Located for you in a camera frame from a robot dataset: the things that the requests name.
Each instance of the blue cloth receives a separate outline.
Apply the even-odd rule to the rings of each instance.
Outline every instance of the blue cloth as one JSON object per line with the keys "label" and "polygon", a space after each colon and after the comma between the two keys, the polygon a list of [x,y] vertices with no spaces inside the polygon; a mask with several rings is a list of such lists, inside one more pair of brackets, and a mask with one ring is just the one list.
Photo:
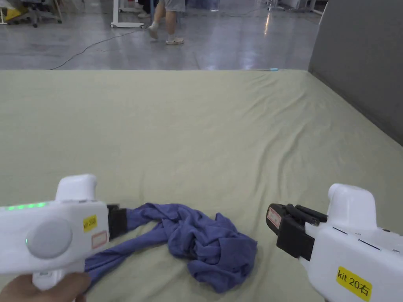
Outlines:
{"label": "blue cloth", "polygon": [[165,242],[173,256],[191,260],[187,267],[196,280],[218,293],[243,283],[253,269],[257,242],[239,233],[220,213],[212,220],[184,205],[152,203],[127,210],[129,231],[152,220],[160,221],[152,231],[86,259],[91,285],[133,252]]}

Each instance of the white sticker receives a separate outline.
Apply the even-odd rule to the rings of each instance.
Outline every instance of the white sticker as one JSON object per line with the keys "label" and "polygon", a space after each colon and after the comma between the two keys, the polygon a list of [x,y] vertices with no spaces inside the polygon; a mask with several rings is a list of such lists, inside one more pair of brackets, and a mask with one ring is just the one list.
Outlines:
{"label": "white sticker", "polygon": [[99,248],[108,242],[108,233],[106,231],[92,235],[92,249]]}
{"label": "white sticker", "polygon": [[269,219],[276,226],[276,228],[280,227],[281,216],[277,214],[277,212],[271,207],[269,207],[269,211],[267,212],[267,219]]}

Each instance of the gray panel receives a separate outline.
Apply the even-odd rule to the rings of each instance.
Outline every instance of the gray panel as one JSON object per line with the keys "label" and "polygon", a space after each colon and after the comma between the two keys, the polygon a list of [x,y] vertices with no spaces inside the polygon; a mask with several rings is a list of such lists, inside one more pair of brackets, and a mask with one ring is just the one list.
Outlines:
{"label": "gray panel", "polygon": [[403,1],[331,0],[309,71],[403,145]]}

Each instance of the gray concrete floor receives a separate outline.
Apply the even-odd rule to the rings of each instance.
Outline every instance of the gray concrete floor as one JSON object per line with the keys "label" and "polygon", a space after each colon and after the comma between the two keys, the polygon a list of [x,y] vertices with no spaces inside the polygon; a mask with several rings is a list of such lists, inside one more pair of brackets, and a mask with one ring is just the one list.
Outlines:
{"label": "gray concrete floor", "polygon": [[112,0],[92,1],[63,24],[0,27],[0,69],[52,69],[130,32],[59,69],[307,69],[319,22],[311,13],[268,12],[259,1],[221,0],[219,12],[190,9],[179,30],[185,44],[166,46],[163,24],[159,41],[143,29],[111,29]]}

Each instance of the black cable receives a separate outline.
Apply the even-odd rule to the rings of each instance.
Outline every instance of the black cable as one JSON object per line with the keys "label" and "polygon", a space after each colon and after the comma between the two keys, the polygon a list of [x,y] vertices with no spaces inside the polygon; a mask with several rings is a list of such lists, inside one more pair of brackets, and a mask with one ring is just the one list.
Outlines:
{"label": "black cable", "polygon": [[90,48],[90,47],[92,47],[92,46],[95,46],[95,45],[100,44],[100,43],[102,43],[102,42],[106,42],[106,41],[112,40],[112,39],[114,39],[114,38],[119,38],[119,37],[123,37],[123,36],[126,36],[126,35],[130,35],[131,33],[134,33],[134,32],[135,32],[135,31],[131,31],[130,33],[124,33],[123,35],[114,36],[114,37],[112,37],[112,38],[109,38],[109,39],[106,39],[106,40],[102,40],[102,41],[93,43],[93,44],[87,46],[82,52],[79,52],[79,53],[73,55],[70,59],[68,59],[68,60],[67,60],[66,62],[64,62],[63,64],[61,64],[61,65],[59,65],[59,66],[57,66],[57,67],[51,68],[50,70],[55,70],[55,69],[58,69],[58,68],[62,67],[62,66],[65,65],[68,61],[74,59],[76,56],[79,56],[80,54],[83,54],[88,48]]}

